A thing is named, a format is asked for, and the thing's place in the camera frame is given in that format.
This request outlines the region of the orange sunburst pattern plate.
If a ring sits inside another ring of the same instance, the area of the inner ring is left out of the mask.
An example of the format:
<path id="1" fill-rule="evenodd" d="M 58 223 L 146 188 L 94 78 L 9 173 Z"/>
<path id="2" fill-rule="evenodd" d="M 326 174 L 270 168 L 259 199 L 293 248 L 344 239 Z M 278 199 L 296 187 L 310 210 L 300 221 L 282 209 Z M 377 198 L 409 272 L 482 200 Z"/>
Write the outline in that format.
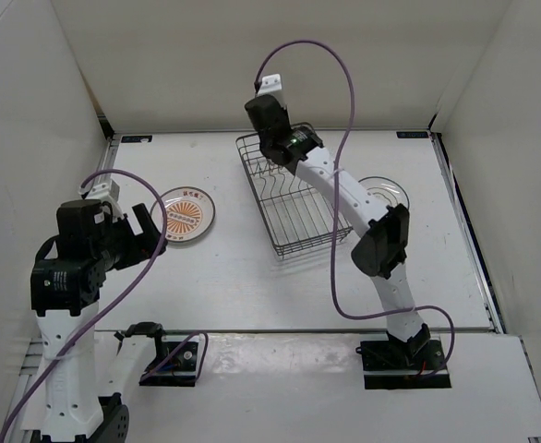
<path id="1" fill-rule="evenodd" d="M 188 245 L 204 237 L 216 218 L 212 197 L 193 186 L 179 186 L 161 195 L 165 207 L 166 240 L 170 245 Z"/>

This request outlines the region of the white plate with dark rim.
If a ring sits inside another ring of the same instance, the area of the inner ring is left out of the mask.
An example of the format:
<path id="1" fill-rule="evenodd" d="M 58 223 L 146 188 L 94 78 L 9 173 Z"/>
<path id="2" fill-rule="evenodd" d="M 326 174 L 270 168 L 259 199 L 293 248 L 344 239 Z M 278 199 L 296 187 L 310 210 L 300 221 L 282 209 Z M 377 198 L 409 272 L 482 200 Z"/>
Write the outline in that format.
<path id="1" fill-rule="evenodd" d="M 394 180 L 385 176 L 367 176 L 359 183 L 376 198 L 382 200 L 387 206 L 396 207 L 403 204 L 410 209 L 410 198 L 405 189 Z"/>

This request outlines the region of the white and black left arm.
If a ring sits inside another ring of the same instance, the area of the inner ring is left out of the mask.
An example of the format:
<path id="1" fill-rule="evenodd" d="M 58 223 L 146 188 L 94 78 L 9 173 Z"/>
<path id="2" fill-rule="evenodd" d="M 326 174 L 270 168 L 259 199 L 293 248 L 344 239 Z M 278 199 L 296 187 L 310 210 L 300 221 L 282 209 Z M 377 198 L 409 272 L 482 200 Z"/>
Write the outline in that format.
<path id="1" fill-rule="evenodd" d="M 97 377 L 91 320 L 99 312 L 100 290 L 109 270 L 133 267 L 163 252 L 161 233 L 147 208 L 133 212 L 135 234 L 125 215 L 110 204 L 80 199 L 56 212 L 58 234 L 39 251 L 30 277 L 31 307 L 50 372 L 44 380 L 45 417 L 41 442 L 123 442 L 129 411 L 126 398 L 143 370 L 165 365 L 169 348 L 162 326 L 137 323 L 103 377 Z"/>

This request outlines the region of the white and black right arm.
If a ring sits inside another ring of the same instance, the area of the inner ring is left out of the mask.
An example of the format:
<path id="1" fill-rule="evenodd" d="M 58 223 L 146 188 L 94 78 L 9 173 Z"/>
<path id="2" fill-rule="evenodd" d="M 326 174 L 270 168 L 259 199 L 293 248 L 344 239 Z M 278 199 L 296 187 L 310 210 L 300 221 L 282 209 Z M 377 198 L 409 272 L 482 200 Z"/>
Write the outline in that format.
<path id="1" fill-rule="evenodd" d="M 415 366 L 423 357 L 430 331 L 415 308 L 407 280 L 409 210 L 403 204 L 386 204 L 338 168 L 317 133 L 308 126 L 292 126 L 274 96 L 260 95 L 248 101 L 245 110 L 263 156 L 317 190 L 331 203 L 334 215 L 343 216 L 352 226 L 359 241 L 351 259 L 373 282 L 388 313 L 390 358 L 403 369 Z"/>

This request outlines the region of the aluminium table edge rail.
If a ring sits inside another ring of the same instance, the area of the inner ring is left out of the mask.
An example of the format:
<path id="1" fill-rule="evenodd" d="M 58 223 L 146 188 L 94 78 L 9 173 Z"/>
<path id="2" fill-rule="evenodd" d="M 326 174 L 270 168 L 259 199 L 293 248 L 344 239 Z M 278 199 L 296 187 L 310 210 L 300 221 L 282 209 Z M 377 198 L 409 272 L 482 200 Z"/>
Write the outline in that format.
<path id="1" fill-rule="evenodd" d="M 187 335 L 190 332 L 205 331 L 209 334 L 384 334 L 385 328 L 328 328 L 328 329 L 164 329 L 168 334 Z M 455 333 L 493 333 L 504 334 L 500 329 L 493 328 L 457 328 L 454 329 Z"/>

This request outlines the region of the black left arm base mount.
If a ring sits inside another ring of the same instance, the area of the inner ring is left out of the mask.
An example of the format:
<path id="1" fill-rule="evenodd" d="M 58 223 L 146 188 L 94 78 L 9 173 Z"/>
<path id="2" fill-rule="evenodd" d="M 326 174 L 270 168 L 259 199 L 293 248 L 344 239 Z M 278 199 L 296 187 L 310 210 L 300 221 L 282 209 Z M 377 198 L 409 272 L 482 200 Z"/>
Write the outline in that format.
<path id="1" fill-rule="evenodd" d="M 185 339 L 182 335 L 164 335 L 160 350 L 145 368 L 140 386 L 193 388 L 198 380 L 205 339 L 191 337 L 178 351 Z"/>

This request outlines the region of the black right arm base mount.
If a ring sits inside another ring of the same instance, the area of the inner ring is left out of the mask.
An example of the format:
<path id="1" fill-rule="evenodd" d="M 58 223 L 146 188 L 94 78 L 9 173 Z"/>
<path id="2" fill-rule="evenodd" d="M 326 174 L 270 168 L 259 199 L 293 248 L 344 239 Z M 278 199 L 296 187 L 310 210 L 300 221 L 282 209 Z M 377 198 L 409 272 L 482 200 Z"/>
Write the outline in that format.
<path id="1" fill-rule="evenodd" d="M 431 339 L 414 357 L 407 358 L 389 341 L 361 341 L 365 389 L 450 389 L 451 377 L 440 340 Z"/>

